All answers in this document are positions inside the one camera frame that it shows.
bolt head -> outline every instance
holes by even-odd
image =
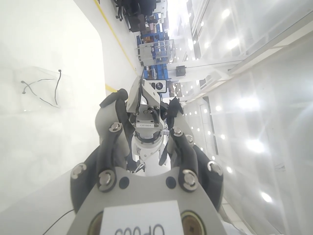
[[[101,185],[107,186],[111,181],[111,175],[109,173],[102,172],[99,174],[99,183]]]
[[[174,133],[175,134],[181,134],[181,130],[178,127],[176,127],[176,128],[174,128]]]
[[[187,173],[184,176],[184,181],[186,184],[193,186],[195,184],[195,177],[191,173]]]
[[[77,179],[81,173],[83,173],[87,169],[85,163],[77,164],[71,171],[71,178]]]
[[[118,128],[120,127],[120,125],[118,123],[114,123],[111,128],[116,131]]]
[[[192,136],[191,135],[186,135],[186,138],[187,138],[187,141],[189,143],[192,143],[193,142],[193,139],[192,139]]]

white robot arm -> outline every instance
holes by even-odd
[[[162,103],[141,78],[135,80],[125,104],[127,98],[122,89],[100,104],[95,121],[100,146],[71,173],[76,217],[68,235],[98,235],[106,207],[172,200],[178,202],[184,234],[225,235],[217,215],[223,193],[222,168],[196,146],[178,99],[169,105]],[[155,163],[162,166],[169,155],[171,170],[157,176],[134,175],[160,150],[167,128],[168,142]],[[134,161],[133,155],[140,160]],[[153,169],[152,163],[144,166]]]

white floor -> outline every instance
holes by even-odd
[[[101,0],[109,24],[94,0],[0,1],[2,211],[98,146],[94,118],[110,92],[105,85],[129,90],[141,68],[134,35],[115,19],[110,0]],[[22,94],[21,81],[36,82],[37,96],[29,88]]]

label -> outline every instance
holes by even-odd
[[[147,123],[147,124],[136,123],[136,127],[139,127],[139,128],[154,128],[154,124],[150,124],[150,123]]]
[[[100,235],[184,235],[176,200],[106,207]]]

